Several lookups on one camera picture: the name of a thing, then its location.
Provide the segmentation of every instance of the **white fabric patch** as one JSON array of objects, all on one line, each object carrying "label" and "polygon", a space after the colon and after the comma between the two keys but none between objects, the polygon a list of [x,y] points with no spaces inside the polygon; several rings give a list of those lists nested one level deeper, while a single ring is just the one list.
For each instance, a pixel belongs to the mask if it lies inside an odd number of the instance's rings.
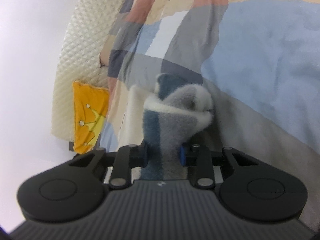
[{"label": "white fabric patch", "polygon": [[188,11],[177,12],[161,20],[159,30],[146,51],[147,56],[164,58],[172,38],[187,13]]}]

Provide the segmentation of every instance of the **black object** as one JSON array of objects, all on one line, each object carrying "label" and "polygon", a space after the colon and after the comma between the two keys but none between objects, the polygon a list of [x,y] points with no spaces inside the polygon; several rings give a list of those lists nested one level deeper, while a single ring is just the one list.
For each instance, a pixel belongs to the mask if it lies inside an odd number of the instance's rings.
[{"label": "black object", "polygon": [[[11,237],[308,240],[314,234],[298,221],[306,188],[283,171],[231,147],[217,153],[184,144],[180,160],[194,166],[195,182],[131,185],[130,169],[145,167],[147,152],[144,143],[117,154],[98,148],[27,180],[18,191],[27,221]],[[215,184],[212,165],[221,165],[223,183]],[[108,166],[114,168],[106,185]]]}]

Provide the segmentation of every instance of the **ribbed gray surface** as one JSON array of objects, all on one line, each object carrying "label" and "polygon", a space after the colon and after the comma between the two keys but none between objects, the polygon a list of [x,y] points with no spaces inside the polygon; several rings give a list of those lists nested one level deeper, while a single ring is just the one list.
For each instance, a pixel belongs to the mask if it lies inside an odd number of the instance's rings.
[{"label": "ribbed gray surface", "polygon": [[307,240],[312,232],[297,220],[260,225],[241,220],[220,204],[213,192],[193,188],[188,180],[134,182],[113,191],[98,210],[65,224],[27,221],[15,240]]}]

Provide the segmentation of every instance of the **crown print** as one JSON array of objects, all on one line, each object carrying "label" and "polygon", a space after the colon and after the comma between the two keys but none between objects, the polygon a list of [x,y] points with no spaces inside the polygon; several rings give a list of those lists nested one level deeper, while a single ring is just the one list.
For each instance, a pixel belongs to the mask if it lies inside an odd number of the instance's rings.
[{"label": "crown print", "polygon": [[93,108],[91,108],[90,104],[86,104],[86,107],[89,108],[93,112],[95,120],[94,120],[94,122],[87,122],[87,123],[84,122],[83,120],[80,120],[79,125],[80,126],[87,126],[89,131],[94,133],[94,137],[89,142],[84,143],[85,146],[86,145],[94,146],[97,142],[98,135],[100,134],[100,131],[103,127],[105,117],[102,114],[99,114]]}]

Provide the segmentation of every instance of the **white logo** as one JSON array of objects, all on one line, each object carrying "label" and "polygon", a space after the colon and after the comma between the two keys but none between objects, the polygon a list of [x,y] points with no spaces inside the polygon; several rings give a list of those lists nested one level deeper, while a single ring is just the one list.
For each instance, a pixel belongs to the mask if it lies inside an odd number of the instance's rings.
[{"label": "white logo", "polygon": [[164,181],[161,181],[161,182],[159,182],[157,185],[158,185],[159,187],[162,187],[162,186],[165,186],[166,183],[165,183]]}]

